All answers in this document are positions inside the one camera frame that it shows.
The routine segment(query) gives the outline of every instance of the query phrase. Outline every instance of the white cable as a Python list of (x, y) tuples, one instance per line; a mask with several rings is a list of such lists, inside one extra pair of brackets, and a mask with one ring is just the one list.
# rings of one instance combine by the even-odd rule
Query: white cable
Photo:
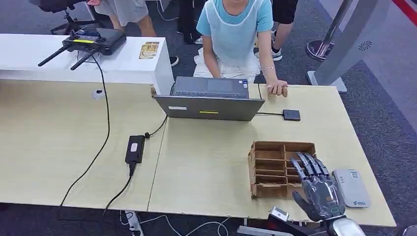
[(128, 225), (129, 224), (129, 219), (133, 216), (133, 213), (129, 212), (130, 214), (132, 214), (128, 219), (127, 219), (127, 223), (123, 223), (123, 221), (121, 220), (121, 211), (119, 213), (119, 218), (120, 218), (120, 223), (122, 225)]
[[(167, 219), (168, 225), (171, 227), (171, 229), (172, 229), (172, 230), (173, 230), (173, 231), (174, 231), (174, 232), (175, 232), (178, 236), (182, 236), (180, 233), (178, 233), (178, 231), (176, 231), (176, 230), (172, 227), (172, 225), (171, 225), (171, 223), (170, 223), (170, 221), (169, 221), (169, 219), (168, 219), (168, 217), (167, 217), (166, 215), (160, 215), (160, 216), (155, 217), (155, 218), (153, 218), (153, 219), (150, 219), (150, 220), (145, 220), (145, 221), (141, 222), (140, 224), (144, 224), (144, 223), (147, 223), (147, 222), (150, 222), (150, 221), (154, 221), (154, 220), (159, 219), (159, 218), (161, 218), (161, 217), (165, 217), (165, 219)], [(202, 224), (202, 225), (198, 226), (197, 228), (193, 229), (191, 232), (187, 233), (187, 234), (186, 234), (186, 235), (184, 235), (184, 236), (189, 236), (189, 235), (190, 235), (190, 234), (192, 234), (194, 231), (196, 231), (196, 230), (198, 230), (199, 228), (203, 227), (204, 225), (208, 225), (208, 224), (218, 224), (219, 226), (217, 227), (217, 234), (218, 234), (219, 236), (222, 236), (222, 235), (220, 234), (220, 226), (221, 226), (221, 227), (223, 227), (223, 228), (226, 230), (226, 236), (229, 236), (229, 231), (227, 230), (226, 226), (224, 226), (224, 225), (223, 225), (223, 223), (224, 223), (224, 222), (226, 222), (228, 219), (229, 219), (229, 218), (227, 218), (227, 219), (223, 220), (221, 223), (216, 222), (216, 221), (206, 222), (206, 223), (204, 223), (204, 224)]]
[(162, 16), (162, 13), (161, 13), (161, 11), (159, 10), (159, 1), (157, 1), (157, 3), (156, 3), (156, 9), (158, 9), (158, 12), (159, 12), (159, 15), (161, 16), (161, 18), (164, 20), (164, 21), (174, 21), (174, 20), (176, 20), (176, 19), (178, 19), (179, 17), (175, 17), (175, 18), (173, 18), (173, 19), (165, 19), (163, 16)]

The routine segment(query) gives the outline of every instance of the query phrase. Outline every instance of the laptop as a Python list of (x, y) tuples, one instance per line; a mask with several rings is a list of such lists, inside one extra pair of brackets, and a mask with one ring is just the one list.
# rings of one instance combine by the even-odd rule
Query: laptop
[(155, 95), (171, 118), (251, 121), (265, 100), (246, 98), (183, 97)]
[(171, 94), (154, 96), (171, 118), (251, 121), (265, 102), (249, 98), (245, 79), (178, 76)]

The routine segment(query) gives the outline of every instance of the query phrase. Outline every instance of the person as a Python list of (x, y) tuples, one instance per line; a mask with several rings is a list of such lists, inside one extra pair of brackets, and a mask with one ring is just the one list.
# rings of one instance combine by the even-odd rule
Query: person
[[(253, 83), (262, 70), (268, 92), (287, 95), (287, 82), (279, 80), (271, 57), (273, 26), (270, 0), (209, 0), (197, 30), (203, 47), (194, 60), (194, 77), (247, 79)], [(259, 60), (253, 54), (258, 35)]]
[(196, 30), (194, 22), (194, 0), (179, 1), (179, 13), (177, 21), (177, 33), (183, 34), (184, 43), (202, 44), (203, 39)]
[(271, 55), (274, 61), (282, 59), (281, 47), (293, 29), (297, 3), (298, 0), (273, 0), (272, 17), (278, 23), (278, 27), (272, 32)]
[[(108, 15), (113, 28), (124, 31), (127, 23), (136, 23), (144, 37), (156, 37), (145, 0), (89, 0), (99, 14)], [(178, 57), (170, 57), (171, 66), (178, 64)]]

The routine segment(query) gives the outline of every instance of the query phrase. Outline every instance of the robotic arm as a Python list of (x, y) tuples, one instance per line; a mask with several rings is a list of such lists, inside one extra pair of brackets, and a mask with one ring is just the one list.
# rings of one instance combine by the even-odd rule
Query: robotic arm
[(321, 221), (320, 227), (311, 229), (288, 222), (288, 214), (274, 207), (268, 219), (276, 226), (275, 230), (294, 236), (365, 236), (360, 226), (344, 215), (345, 203), (326, 166), (308, 153), (298, 152), (297, 156), (304, 169), (295, 159), (290, 161), (301, 178), (306, 199), (296, 191), (293, 198), (312, 221)]

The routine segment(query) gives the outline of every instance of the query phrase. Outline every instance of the white device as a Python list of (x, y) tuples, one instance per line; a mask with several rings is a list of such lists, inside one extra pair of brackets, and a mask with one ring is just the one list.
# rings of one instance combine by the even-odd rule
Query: white device
[(371, 205), (365, 185), (356, 170), (334, 170), (333, 176), (346, 206), (364, 208)]

